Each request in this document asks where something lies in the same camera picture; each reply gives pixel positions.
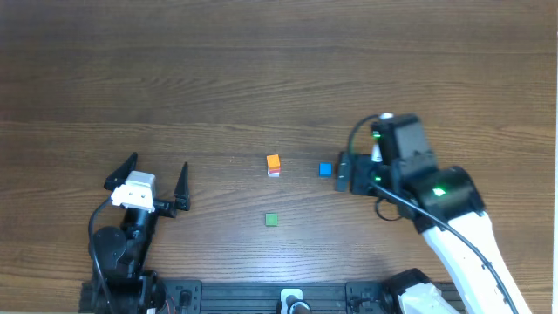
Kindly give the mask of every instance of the green cube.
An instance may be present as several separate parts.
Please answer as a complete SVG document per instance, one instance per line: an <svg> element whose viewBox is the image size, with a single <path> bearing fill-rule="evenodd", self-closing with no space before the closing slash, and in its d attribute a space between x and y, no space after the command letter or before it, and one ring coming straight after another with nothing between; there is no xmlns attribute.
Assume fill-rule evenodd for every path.
<svg viewBox="0 0 558 314"><path fill-rule="evenodd" d="M267 227L277 227L278 224L279 224L279 217L277 217L277 214L265 215L265 225Z"/></svg>

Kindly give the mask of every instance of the green light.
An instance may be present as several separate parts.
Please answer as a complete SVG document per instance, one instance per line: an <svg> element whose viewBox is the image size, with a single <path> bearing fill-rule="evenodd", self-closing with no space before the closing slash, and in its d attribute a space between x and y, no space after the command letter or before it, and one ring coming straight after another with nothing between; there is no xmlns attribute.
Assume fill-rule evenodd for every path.
<svg viewBox="0 0 558 314"><path fill-rule="evenodd" d="M433 188L432 191L436 196L442 196L446 193L442 188Z"/></svg>

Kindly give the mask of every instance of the black metal base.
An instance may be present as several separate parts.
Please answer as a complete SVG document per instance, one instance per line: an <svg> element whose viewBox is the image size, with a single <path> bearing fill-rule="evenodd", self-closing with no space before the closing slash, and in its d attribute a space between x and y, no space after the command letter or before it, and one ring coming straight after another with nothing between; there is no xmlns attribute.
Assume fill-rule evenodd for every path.
<svg viewBox="0 0 558 314"><path fill-rule="evenodd" d="M164 280L164 284L174 300L169 304L175 306L179 314L180 294L183 295L182 301L184 296L191 295L187 314L277 314L284 288L301 289L304 300L316 314L384 314L380 308L380 282L202 283L197 280ZM450 305L465 313L465 306L452 283L438 283L437 286Z"/></svg>

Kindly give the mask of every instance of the wood grain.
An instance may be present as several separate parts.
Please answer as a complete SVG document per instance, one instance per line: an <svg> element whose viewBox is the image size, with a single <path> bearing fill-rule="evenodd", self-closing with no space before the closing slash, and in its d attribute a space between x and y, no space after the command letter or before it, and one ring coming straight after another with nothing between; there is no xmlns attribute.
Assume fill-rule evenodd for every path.
<svg viewBox="0 0 558 314"><path fill-rule="evenodd" d="M551 1L0 1L0 311L77 310L89 215L132 151L165 197L190 164L193 208L160 220L149 255L162 276L448 280L409 222L316 177L363 116L415 112L549 313L555 21Z"/></svg>

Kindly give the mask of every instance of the wooden table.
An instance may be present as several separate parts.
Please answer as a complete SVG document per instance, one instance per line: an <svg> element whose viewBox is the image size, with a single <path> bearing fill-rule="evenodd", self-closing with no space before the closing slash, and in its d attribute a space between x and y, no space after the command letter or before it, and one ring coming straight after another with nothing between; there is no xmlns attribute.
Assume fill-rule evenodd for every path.
<svg viewBox="0 0 558 314"><path fill-rule="evenodd" d="M555 13L553 1L3 0L0 310L77 310L89 216L133 151L169 199L190 165L192 210L160 220L149 254L162 276L344 282L417 267L448 280L410 222L317 177L352 125L392 112L419 114L441 166L470 172L523 295L550 312ZM370 147L363 132L357 148Z"/></svg>

